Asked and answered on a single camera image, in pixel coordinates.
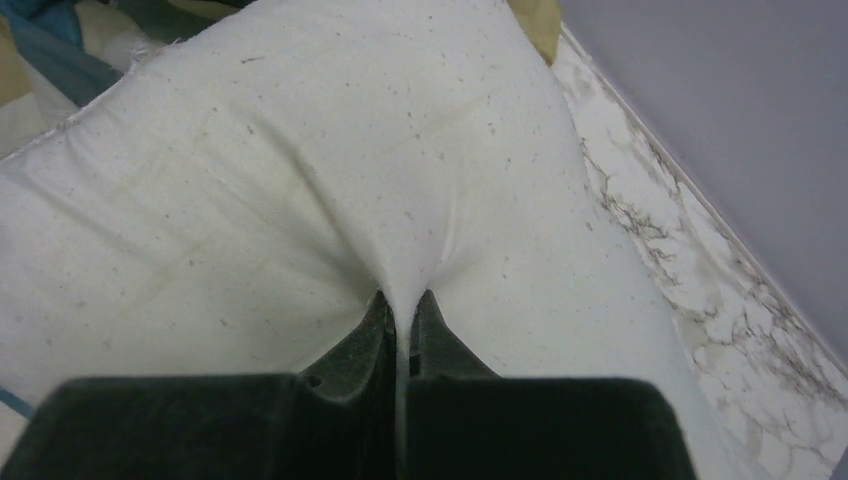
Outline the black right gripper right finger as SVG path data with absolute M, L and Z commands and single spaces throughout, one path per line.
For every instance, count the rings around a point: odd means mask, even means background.
M 486 413 L 475 403 L 498 376 L 448 327 L 427 290 L 413 317 L 405 386 L 405 477 L 467 479 L 482 457 Z

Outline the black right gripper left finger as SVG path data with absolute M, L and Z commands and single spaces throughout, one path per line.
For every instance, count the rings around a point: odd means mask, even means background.
M 396 335 L 382 292 L 301 378 L 309 386 L 305 472 L 313 479 L 394 479 Z

